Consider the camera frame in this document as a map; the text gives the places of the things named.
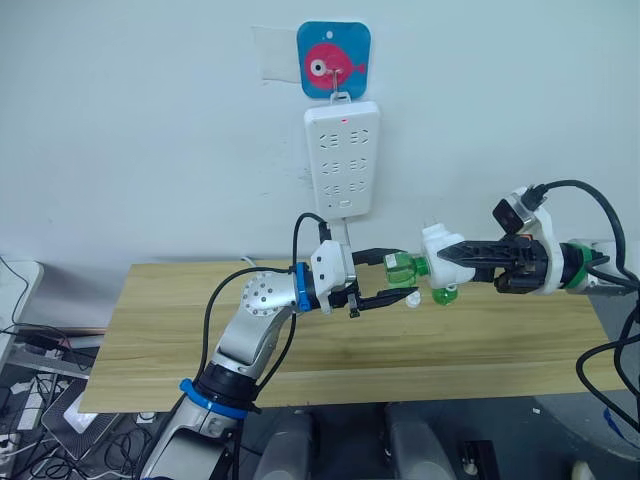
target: fish eye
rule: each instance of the fish eye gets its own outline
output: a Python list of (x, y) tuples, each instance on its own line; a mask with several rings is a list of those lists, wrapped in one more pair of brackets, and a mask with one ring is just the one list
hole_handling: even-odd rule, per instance
[(327, 73), (327, 66), (324, 61), (320, 59), (313, 60), (311, 62), (311, 73), (316, 77), (321, 77)]

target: blue square sticker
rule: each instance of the blue square sticker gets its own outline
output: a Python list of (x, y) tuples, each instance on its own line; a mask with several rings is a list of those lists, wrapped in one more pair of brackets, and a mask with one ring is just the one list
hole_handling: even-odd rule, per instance
[(302, 90), (329, 98), (337, 87), (351, 98), (367, 89), (371, 34), (362, 23), (306, 22), (298, 29)]

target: wood grain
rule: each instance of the wood grain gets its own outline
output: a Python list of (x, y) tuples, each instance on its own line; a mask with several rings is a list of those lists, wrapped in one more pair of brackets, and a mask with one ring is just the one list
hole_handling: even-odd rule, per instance
[[(269, 262), (275, 267), (284, 262)], [(166, 411), (178, 383), (200, 358), (204, 306), (239, 262), (133, 265), (107, 330), (81, 410)], [(385, 287), (382, 267), (358, 269), (364, 294)], [(231, 283), (215, 304), (213, 348), (248, 280)], [(362, 312), (299, 318), (281, 371), (259, 406), (477, 398), (582, 391), (575, 360), (606, 341), (586, 297), (500, 295), (465, 285), (453, 305), (404, 302)], [(285, 325), (279, 348), (288, 333)], [(611, 356), (590, 361), (603, 389), (621, 388)]]

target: pink fish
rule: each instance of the pink fish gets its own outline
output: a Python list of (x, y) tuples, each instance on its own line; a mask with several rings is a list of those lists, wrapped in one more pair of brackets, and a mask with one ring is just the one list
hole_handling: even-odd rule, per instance
[(309, 81), (314, 87), (323, 90), (333, 88), (333, 72), (338, 72), (336, 80), (341, 85), (354, 71), (364, 73), (365, 68), (364, 63), (354, 66), (344, 50), (332, 43), (315, 45), (304, 59), (304, 71)]

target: green bottle cap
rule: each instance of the green bottle cap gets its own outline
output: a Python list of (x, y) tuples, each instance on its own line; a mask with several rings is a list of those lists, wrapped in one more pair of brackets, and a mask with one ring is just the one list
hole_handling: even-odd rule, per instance
[(429, 264), (427, 263), (427, 259), (424, 257), (415, 257), (414, 260), (416, 262), (418, 275), (429, 275)]
[(431, 297), (438, 305), (449, 305), (458, 298), (458, 288), (436, 288), (431, 290)]

